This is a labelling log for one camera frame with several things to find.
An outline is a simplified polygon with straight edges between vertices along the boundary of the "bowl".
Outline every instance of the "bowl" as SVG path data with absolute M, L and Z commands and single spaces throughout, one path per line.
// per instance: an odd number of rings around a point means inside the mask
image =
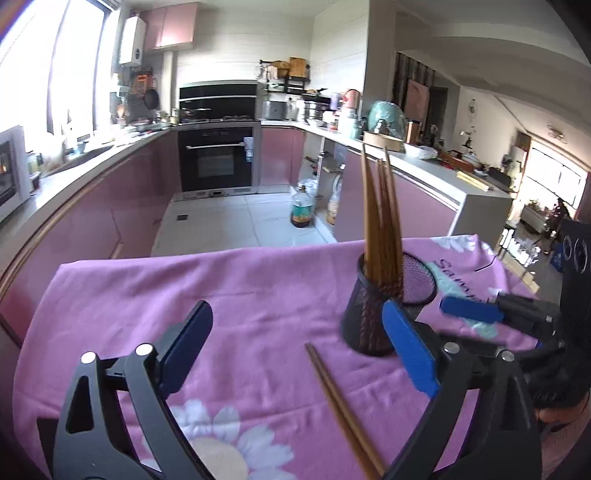
M 309 118 L 308 124 L 313 127 L 320 128 L 324 126 L 324 120 L 315 120 L 313 118 Z

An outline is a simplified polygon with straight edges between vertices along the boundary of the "white tile floor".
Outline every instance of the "white tile floor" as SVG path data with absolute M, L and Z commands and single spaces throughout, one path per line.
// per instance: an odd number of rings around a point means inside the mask
M 152 256 L 324 244 L 313 226 L 296 228 L 290 223 L 290 200 L 289 193 L 269 193 L 173 202 Z M 187 219 L 177 220 L 178 215 Z

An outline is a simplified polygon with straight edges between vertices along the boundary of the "window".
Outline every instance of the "window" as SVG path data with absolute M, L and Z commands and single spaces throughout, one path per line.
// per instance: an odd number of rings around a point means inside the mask
M 538 142 L 532 143 L 519 196 L 525 200 L 538 200 L 541 207 L 551 209 L 561 197 L 577 209 L 586 172 L 565 156 Z
M 34 0 L 0 43 L 0 131 L 25 130 L 27 150 L 47 132 L 51 54 L 67 0 Z
M 33 0 L 2 39 L 0 131 L 22 125 L 27 151 L 40 151 L 48 131 L 61 135 L 68 116 L 77 137 L 95 128 L 98 46 L 109 11 L 96 0 Z
M 105 11 L 88 0 L 70 0 L 51 66 L 50 105 L 55 134 L 74 137 L 95 129 L 93 98 L 96 58 Z

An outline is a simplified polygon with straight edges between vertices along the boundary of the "pink kitchen cabinet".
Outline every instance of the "pink kitchen cabinet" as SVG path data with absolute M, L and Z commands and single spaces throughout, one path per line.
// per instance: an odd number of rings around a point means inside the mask
M 25 338 L 41 297 L 62 263 L 109 258 L 117 242 L 102 181 L 45 234 L 2 299 L 0 313 L 15 334 Z
M 193 48 L 197 3 L 157 8 L 141 14 L 148 24 L 144 50 Z
M 400 175 L 395 174 L 394 181 L 402 237 L 446 236 L 456 211 Z M 349 150 L 333 233 L 337 242 L 363 239 L 363 219 L 361 156 Z
M 133 153 L 106 182 L 120 235 L 118 258 L 149 257 L 164 212 L 180 191 L 176 132 Z
M 33 247 L 0 303 L 21 340 L 62 263 L 150 256 L 164 212 L 180 192 L 177 133 L 167 132 L 103 175 Z
M 159 48 L 162 31 L 164 29 L 165 8 L 156 8 L 148 10 L 141 14 L 141 18 L 146 22 L 146 35 L 144 40 L 144 50 L 153 50 Z
M 262 129 L 260 185 L 291 183 L 294 140 L 299 140 L 298 133 L 295 129 L 284 127 Z
M 291 147 L 291 173 L 290 184 L 296 185 L 299 176 L 302 161 L 304 160 L 304 141 L 306 133 L 299 128 L 293 129 L 293 145 Z

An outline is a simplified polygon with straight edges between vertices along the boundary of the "person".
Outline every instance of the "person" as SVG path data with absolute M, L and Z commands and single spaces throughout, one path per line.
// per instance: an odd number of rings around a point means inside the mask
M 549 255 L 550 252 L 552 252 L 554 244 L 556 242 L 561 242 L 562 241 L 562 237 L 560 235 L 560 227 L 562 224 L 562 220 L 564 220 L 565 218 L 570 219 L 570 213 L 568 208 L 566 208 L 566 205 L 564 204 L 564 200 L 560 197 L 558 197 L 558 203 L 557 205 L 554 207 L 554 210 L 552 210 L 552 212 L 550 213 L 550 216 L 548 217 L 548 221 L 546 222 L 546 232 L 548 235 L 551 235 L 552 232 L 556 232 L 556 235 L 554 236 L 554 238 L 551 240 L 550 245 L 548 246 L 548 250 L 546 250 L 546 252 L 544 252 L 546 255 Z
M 550 426 L 542 438 L 542 479 L 566 458 L 591 420 L 589 392 L 574 407 L 536 409 L 538 422 Z

